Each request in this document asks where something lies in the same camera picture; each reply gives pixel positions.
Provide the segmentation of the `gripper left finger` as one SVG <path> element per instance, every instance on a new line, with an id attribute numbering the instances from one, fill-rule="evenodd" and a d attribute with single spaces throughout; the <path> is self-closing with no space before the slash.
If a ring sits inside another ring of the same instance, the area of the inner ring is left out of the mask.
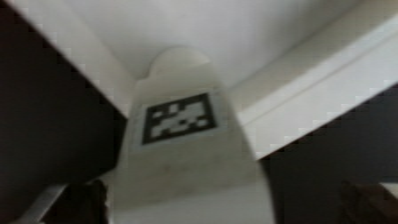
<path id="1" fill-rule="evenodd" d="M 100 180 L 54 185 L 11 224 L 110 224 L 107 199 Z"/>

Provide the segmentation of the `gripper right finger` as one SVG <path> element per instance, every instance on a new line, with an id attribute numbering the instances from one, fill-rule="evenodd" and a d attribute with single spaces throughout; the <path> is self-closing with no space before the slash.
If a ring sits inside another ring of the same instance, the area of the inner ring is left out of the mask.
<path id="1" fill-rule="evenodd" d="M 340 224 L 398 224 L 398 198 L 380 184 L 345 181 L 340 199 Z"/>

